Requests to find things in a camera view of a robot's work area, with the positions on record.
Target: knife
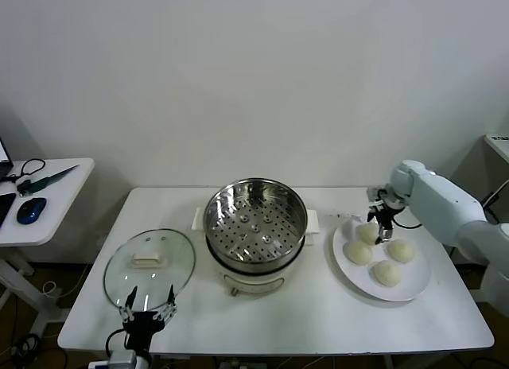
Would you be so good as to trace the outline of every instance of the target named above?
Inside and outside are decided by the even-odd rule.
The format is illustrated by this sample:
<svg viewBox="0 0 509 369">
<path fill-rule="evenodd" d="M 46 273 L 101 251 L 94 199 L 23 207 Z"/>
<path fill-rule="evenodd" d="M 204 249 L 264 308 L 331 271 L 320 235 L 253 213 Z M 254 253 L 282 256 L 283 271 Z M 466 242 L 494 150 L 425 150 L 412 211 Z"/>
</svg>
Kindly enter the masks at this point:
<svg viewBox="0 0 509 369">
<path fill-rule="evenodd" d="M 74 165 L 71 168 L 66 170 L 62 170 L 57 174 L 53 174 L 52 176 L 44 177 L 39 181 L 32 182 L 30 180 L 26 180 L 21 182 L 16 188 L 21 196 L 29 196 L 30 194 L 34 194 L 35 192 L 40 192 L 43 188 L 46 188 L 55 182 L 60 181 L 62 178 L 67 176 L 72 170 L 76 169 L 79 165 Z"/>
</svg>

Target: laptop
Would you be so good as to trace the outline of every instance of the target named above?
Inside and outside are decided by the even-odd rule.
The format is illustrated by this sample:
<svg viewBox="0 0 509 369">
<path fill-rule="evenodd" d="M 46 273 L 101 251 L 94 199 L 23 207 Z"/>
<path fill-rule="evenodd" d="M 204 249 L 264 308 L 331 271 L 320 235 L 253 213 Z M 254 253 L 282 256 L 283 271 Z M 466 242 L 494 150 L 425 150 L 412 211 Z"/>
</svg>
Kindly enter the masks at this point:
<svg viewBox="0 0 509 369">
<path fill-rule="evenodd" d="M 9 154 L 3 145 L 3 141 L 0 139 L 0 179 L 9 174 L 12 168 L 13 162 L 10 160 Z"/>
</svg>

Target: power cord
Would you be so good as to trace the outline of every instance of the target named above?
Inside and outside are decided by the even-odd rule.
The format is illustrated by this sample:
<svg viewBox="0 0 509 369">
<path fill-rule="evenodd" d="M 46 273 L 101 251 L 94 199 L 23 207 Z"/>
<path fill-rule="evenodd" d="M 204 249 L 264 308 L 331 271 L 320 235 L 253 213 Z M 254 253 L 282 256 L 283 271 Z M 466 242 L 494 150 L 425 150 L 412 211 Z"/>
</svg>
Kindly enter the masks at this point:
<svg viewBox="0 0 509 369">
<path fill-rule="evenodd" d="M 64 355 L 64 366 L 63 369 L 67 368 L 68 356 L 67 352 L 62 348 L 49 348 L 40 349 L 41 339 L 38 335 L 30 333 L 23 336 L 13 345 L 13 353 L 10 359 L 0 363 L 0 367 L 7 363 L 12 363 L 16 369 L 22 369 L 28 367 L 35 359 L 43 353 L 59 351 Z"/>
<path fill-rule="evenodd" d="M 488 208 L 490 205 L 492 205 L 492 199 L 495 198 L 502 190 L 509 184 L 509 180 L 506 180 L 503 184 L 499 186 L 498 189 L 495 190 L 493 194 L 491 194 L 484 202 L 483 202 L 483 209 Z"/>
<path fill-rule="evenodd" d="M 113 336 L 118 335 L 119 333 L 122 333 L 122 332 L 125 332 L 125 331 L 126 330 L 124 328 L 119 328 L 116 331 L 113 331 L 112 333 L 110 333 L 110 335 L 106 339 L 105 348 L 106 348 L 106 354 L 107 354 L 108 358 L 111 357 L 111 351 L 110 351 L 110 340 L 111 340 L 111 338 Z"/>
<path fill-rule="evenodd" d="M 61 295 L 51 296 L 51 293 L 53 293 L 56 290 L 56 283 L 53 280 L 48 280 L 45 284 L 42 285 L 41 292 L 42 292 L 43 296 L 49 297 L 50 299 L 60 299 L 62 297 L 66 297 L 66 296 L 70 295 L 71 293 L 76 291 L 76 289 L 80 286 L 81 282 L 83 281 L 83 279 L 85 277 L 85 274 L 87 273 L 88 266 L 89 266 L 88 264 L 85 266 L 85 268 L 83 269 L 83 272 L 81 273 L 80 278 L 78 279 L 78 281 L 76 282 L 74 287 L 72 287 L 69 291 L 67 291 L 66 293 L 63 293 Z M 52 285 L 52 288 L 46 289 L 47 285 Z"/>
<path fill-rule="evenodd" d="M 302 369 L 306 369 L 307 367 L 310 367 L 311 365 L 314 365 L 315 363 L 317 363 L 318 361 L 320 361 L 321 359 L 324 359 L 325 356 L 321 356 L 317 359 L 315 359 L 314 361 L 311 361 L 310 363 L 307 363 L 305 366 L 302 367 Z"/>
<path fill-rule="evenodd" d="M 281 363 L 279 365 L 276 366 L 275 369 L 279 369 L 280 367 L 282 367 L 283 365 L 285 365 L 286 363 L 288 363 L 293 357 L 288 357 L 287 359 L 284 359 L 283 361 L 281 361 Z"/>
<path fill-rule="evenodd" d="M 381 192 L 385 192 L 387 194 L 387 190 L 384 189 L 384 188 L 381 188 L 378 192 L 377 192 L 377 195 L 379 197 L 379 200 L 382 200 L 382 196 L 380 196 L 380 193 Z M 416 224 L 415 226 L 405 226 L 403 224 L 400 224 L 393 215 L 390 216 L 390 219 L 392 220 L 392 222 L 396 225 L 396 226 L 399 226 L 400 228 L 404 228 L 405 230 L 415 230 L 416 228 L 419 228 L 420 226 L 422 226 L 422 223 L 420 224 Z"/>
<path fill-rule="evenodd" d="M 31 172 L 26 172 L 25 171 L 26 166 L 30 162 L 35 162 L 35 161 L 40 162 L 41 165 L 38 168 L 32 170 Z M 20 178 L 23 178 L 25 176 L 31 176 L 34 173 L 40 172 L 45 166 L 46 166 L 46 161 L 45 160 L 41 160 L 40 158 L 31 158 L 31 159 L 29 159 L 28 161 L 26 161 L 23 164 L 23 166 L 21 167 L 21 172 L 19 173 L 19 176 L 17 176 L 16 174 L 12 174 L 12 175 L 10 175 L 8 177 L 3 177 L 2 179 L 0 179 L 0 182 L 12 182 L 12 183 L 14 183 L 17 180 L 19 180 Z"/>
<path fill-rule="evenodd" d="M 13 328 L 12 328 L 12 331 L 10 333 L 10 345 L 9 347 L 7 347 L 5 350 L 3 350 L 2 352 L 0 352 L 0 356 L 2 355 L 5 355 L 8 351 L 10 351 L 14 345 L 14 335 L 16 334 L 16 324 L 17 324 L 17 297 L 14 297 L 14 302 L 15 302 L 15 308 L 14 308 L 14 322 L 13 322 Z"/>
<path fill-rule="evenodd" d="M 498 361 L 497 359 L 490 359 L 489 357 L 478 357 L 476 359 L 473 359 L 470 364 L 467 366 L 463 361 L 460 360 L 460 358 L 455 355 L 454 353 L 451 355 L 464 369 L 475 369 L 474 365 L 480 361 L 487 361 L 489 363 L 496 363 L 497 365 L 500 365 L 501 367 L 504 367 L 506 369 L 509 369 L 509 365 L 506 365 L 505 363 Z"/>
<path fill-rule="evenodd" d="M 400 224 L 394 217 L 392 217 L 392 221 L 396 226 L 399 226 L 400 228 L 404 228 L 405 230 L 415 230 L 416 228 L 419 228 L 422 226 L 422 223 L 416 224 L 415 226 L 404 226 Z"/>
<path fill-rule="evenodd" d="M 473 359 L 470 363 L 470 366 L 468 369 L 474 369 L 474 363 L 478 363 L 480 361 L 488 361 L 489 363 L 496 363 L 497 365 L 500 365 L 501 367 L 505 367 L 506 369 L 509 369 L 509 365 L 506 365 L 505 363 L 502 363 L 498 361 L 497 359 L 490 359 L 488 357 L 479 357 L 477 359 Z"/>
</svg>

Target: stainless steel steamer basket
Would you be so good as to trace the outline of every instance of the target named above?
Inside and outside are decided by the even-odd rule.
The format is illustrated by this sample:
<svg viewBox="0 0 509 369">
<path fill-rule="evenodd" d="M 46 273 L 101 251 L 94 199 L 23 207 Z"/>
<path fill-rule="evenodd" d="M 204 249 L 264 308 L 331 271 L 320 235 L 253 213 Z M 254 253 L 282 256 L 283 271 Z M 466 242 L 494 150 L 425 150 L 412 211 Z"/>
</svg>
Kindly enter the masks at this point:
<svg viewBox="0 0 509 369">
<path fill-rule="evenodd" d="M 272 274 L 288 266 L 304 246 L 308 215 L 288 186 L 247 178 L 220 189 L 204 212 L 212 256 L 238 274 Z"/>
</svg>

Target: white wall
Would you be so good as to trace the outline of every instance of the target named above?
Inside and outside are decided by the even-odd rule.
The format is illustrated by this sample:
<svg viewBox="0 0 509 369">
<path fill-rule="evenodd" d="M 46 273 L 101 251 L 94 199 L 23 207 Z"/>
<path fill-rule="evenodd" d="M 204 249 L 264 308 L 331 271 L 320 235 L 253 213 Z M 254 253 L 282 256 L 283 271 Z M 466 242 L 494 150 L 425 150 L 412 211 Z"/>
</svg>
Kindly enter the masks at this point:
<svg viewBox="0 0 509 369">
<path fill-rule="evenodd" d="M 96 160 L 77 235 L 134 186 L 370 185 L 404 158 L 450 175 L 509 124 L 508 2 L 0 0 L 0 134 Z"/>
</svg>

